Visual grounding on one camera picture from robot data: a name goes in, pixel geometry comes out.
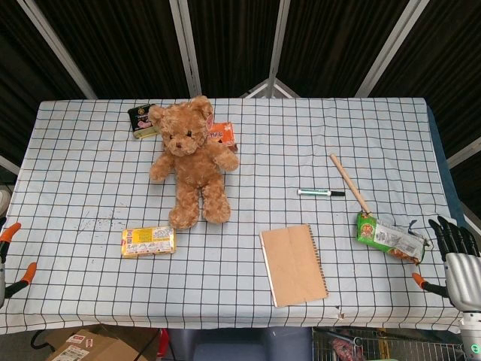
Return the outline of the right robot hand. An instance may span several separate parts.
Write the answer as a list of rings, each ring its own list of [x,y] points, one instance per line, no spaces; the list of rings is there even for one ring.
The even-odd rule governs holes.
[[[412,274],[414,281],[424,291],[448,298],[461,312],[479,313],[480,251],[474,236],[442,216],[428,222],[437,238],[446,284],[431,284],[417,273]]]

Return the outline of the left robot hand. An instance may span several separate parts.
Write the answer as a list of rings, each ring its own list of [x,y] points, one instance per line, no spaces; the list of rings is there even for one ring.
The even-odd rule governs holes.
[[[5,263],[8,255],[8,249],[10,247],[13,236],[18,232],[20,228],[21,224],[15,223],[12,226],[6,228],[6,230],[3,231],[3,233],[1,234],[1,307],[3,307],[6,299],[10,299],[13,295],[21,291],[23,288],[26,288],[28,285],[30,285],[37,271],[37,263],[32,262],[29,264],[28,268],[26,269],[26,273],[19,281],[9,286],[7,286],[5,283]]]

